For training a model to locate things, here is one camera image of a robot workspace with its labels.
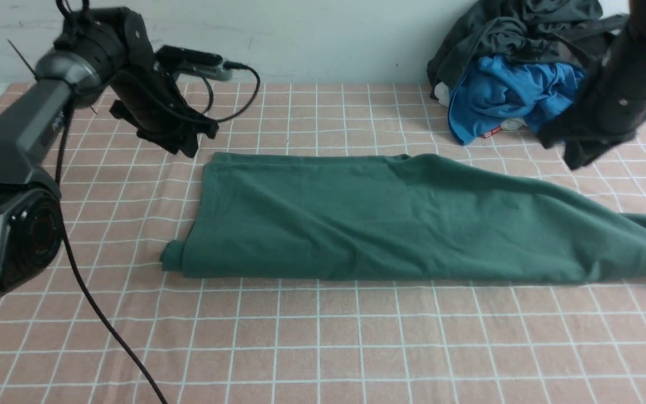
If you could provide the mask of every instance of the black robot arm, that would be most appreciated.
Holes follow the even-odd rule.
[[[192,158],[197,135],[213,138],[222,120],[189,107],[177,76],[228,80],[231,69],[253,71],[217,54],[169,46],[154,53],[141,15],[128,8],[83,2],[81,11],[70,12],[61,0],[57,5],[65,17],[62,33],[34,67],[36,84],[0,115],[0,297],[41,273],[59,252],[61,171],[51,177],[41,163],[75,109],[89,107],[110,86],[119,99],[112,115],[136,126],[140,138]]]
[[[570,169],[633,140],[646,122],[646,0],[630,0],[630,18],[603,59],[593,62],[573,105],[543,126],[544,148],[565,144]]]

